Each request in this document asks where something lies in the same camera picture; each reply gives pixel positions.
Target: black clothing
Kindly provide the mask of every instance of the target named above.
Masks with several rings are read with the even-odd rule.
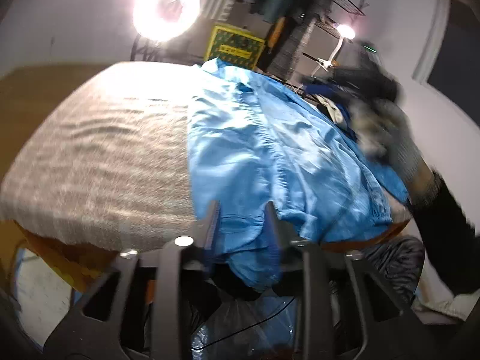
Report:
[[[362,253],[404,302],[411,305],[425,260],[422,242],[411,236],[395,237],[366,247]]]
[[[412,215],[430,262],[441,280],[455,295],[471,293],[480,288],[480,238],[475,237],[473,226],[466,220],[445,182],[440,181],[436,197],[426,206],[414,207]],[[442,359],[477,358],[480,302],[462,325],[429,328],[439,344],[443,344]]]
[[[441,280],[455,294],[480,288],[480,238],[441,180],[434,200],[423,208],[413,207],[429,260]]]

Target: gray blanket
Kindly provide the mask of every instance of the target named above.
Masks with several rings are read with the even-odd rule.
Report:
[[[72,93],[28,140],[0,190],[0,216],[66,244],[146,251],[194,220],[188,70],[119,63]]]

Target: metal screw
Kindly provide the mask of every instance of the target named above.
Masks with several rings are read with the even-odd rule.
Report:
[[[307,239],[295,239],[295,240],[290,241],[291,246],[299,246],[299,247],[306,246],[309,243],[310,243],[310,241],[307,240]]]
[[[135,249],[125,249],[125,250],[122,250],[122,252],[120,253],[120,256],[123,257],[124,259],[131,259],[133,258],[133,256],[137,254],[138,254],[138,251],[136,251]]]
[[[182,235],[181,237],[175,238],[175,245],[178,246],[190,246],[193,244],[194,239],[192,237],[188,237],[187,235]]]
[[[347,258],[350,260],[361,260],[363,258],[363,253],[360,250],[350,250],[346,252]]]

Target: black sleeve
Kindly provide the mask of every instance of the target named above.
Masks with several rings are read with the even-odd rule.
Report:
[[[414,207],[412,215],[441,280],[455,295],[478,290],[480,239],[442,179],[436,197],[427,206]]]

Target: light bulb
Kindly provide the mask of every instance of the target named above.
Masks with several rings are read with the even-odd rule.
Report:
[[[156,42],[166,42],[183,34],[195,23],[200,13],[200,0],[179,0],[181,13],[175,21],[165,20],[158,9],[162,0],[136,0],[133,25],[141,36]]]
[[[355,38],[355,31],[353,30],[353,28],[345,24],[337,25],[337,31],[340,34],[340,36],[344,38],[347,38],[347,39]]]

